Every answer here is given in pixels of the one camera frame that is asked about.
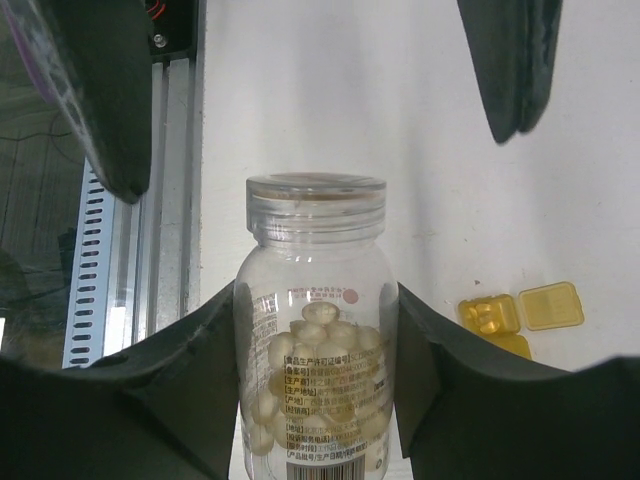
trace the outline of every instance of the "floor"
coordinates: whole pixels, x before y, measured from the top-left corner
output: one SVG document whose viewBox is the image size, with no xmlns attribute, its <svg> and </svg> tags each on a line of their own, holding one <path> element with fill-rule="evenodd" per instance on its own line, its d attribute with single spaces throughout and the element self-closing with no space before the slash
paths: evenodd
<svg viewBox="0 0 640 480">
<path fill-rule="evenodd" d="M 60 368 L 84 154 L 32 86 L 0 10 L 2 353 Z"/>
</svg>

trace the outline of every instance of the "white tabletop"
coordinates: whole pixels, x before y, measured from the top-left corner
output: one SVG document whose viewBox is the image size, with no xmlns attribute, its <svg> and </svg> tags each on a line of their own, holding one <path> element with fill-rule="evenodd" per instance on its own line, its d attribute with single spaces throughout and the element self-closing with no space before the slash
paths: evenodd
<svg viewBox="0 0 640 480">
<path fill-rule="evenodd" d="M 367 174 L 388 181 L 398 279 L 440 313 L 567 280 L 586 321 L 523 330 L 534 359 L 639 354 L 638 18 L 634 0 L 565 2 L 549 107 L 498 147 L 455 2 L 210 0 L 201 298 L 254 245 L 246 177 Z M 388 478 L 409 478 L 395 459 Z M 237 451 L 231 471 L 245 478 Z"/>
</svg>

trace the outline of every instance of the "bolt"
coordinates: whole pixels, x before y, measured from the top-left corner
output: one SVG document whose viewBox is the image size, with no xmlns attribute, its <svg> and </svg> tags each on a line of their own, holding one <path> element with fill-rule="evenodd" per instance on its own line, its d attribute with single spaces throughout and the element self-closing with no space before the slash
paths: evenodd
<svg viewBox="0 0 640 480">
<path fill-rule="evenodd" d="M 159 33 L 153 36 L 153 43 L 157 48 L 164 48 L 167 46 L 167 39 L 164 35 L 160 35 Z"/>
</svg>

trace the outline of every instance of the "jar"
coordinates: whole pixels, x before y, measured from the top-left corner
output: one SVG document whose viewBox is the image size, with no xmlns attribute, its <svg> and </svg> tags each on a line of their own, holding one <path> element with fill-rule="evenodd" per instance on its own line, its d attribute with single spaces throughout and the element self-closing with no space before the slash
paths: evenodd
<svg viewBox="0 0 640 480">
<path fill-rule="evenodd" d="M 247 180 L 258 246 L 236 279 L 234 323 L 253 480 L 386 472 L 398 287 L 374 243 L 385 195 L 369 177 Z"/>
</svg>

